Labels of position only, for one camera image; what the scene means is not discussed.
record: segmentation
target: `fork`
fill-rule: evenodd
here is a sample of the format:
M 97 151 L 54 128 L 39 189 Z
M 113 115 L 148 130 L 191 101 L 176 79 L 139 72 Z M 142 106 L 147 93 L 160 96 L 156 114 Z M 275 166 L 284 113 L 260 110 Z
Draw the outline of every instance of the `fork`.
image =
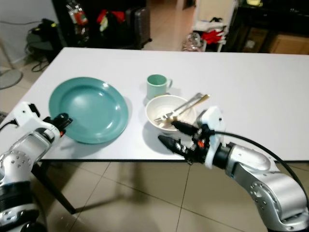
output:
M 161 124 L 161 123 L 167 123 L 170 121 L 174 121 L 177 120 L 177 117 L 179 115 L 181 115 L 182 113 L 184 113 L 185 111 L 187 111 L 188 109 L 191 109 L 193 106 L 196 106 L 197 104 L 200 104 L 201 102 L 207 100 L 210 97 L 210 95 L 206 94 L 206 95 L 202 95 L 201 93 L 197 93 L 193 98 L 191 98 L 189 101 L 187 101 L 186 103 L 184 103 L 183 105 L 179 106 L 177 109 L 173 110 L 170 113 L 167 113 L 165 115 L 162 115 L 159 118 L 156 118 L 154 120 L 154 122 L 156 124 Z M 179 114 L 173 116 L 178 110 L 180 110 L 181 108 L 183 108 L 184 106 L 189 105 L 190 103 L 192 103 L 193 101 L 198 100 L 197 102 L 195 102 L 193 105 L 185 108 L 183 111 L 181 111 Z

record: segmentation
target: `green plate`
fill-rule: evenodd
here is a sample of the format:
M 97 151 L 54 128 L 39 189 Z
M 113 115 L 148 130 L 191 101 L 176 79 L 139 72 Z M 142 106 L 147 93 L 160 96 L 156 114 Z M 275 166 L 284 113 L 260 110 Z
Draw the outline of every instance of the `green plate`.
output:
M 49 99 L 49 113 L 67 113 L 73 122 L 66 135 L 87 144 L 118 137 L 126 128 L 125 99 L 111 85 L 90 77 L 77 77 L 60 84 Z

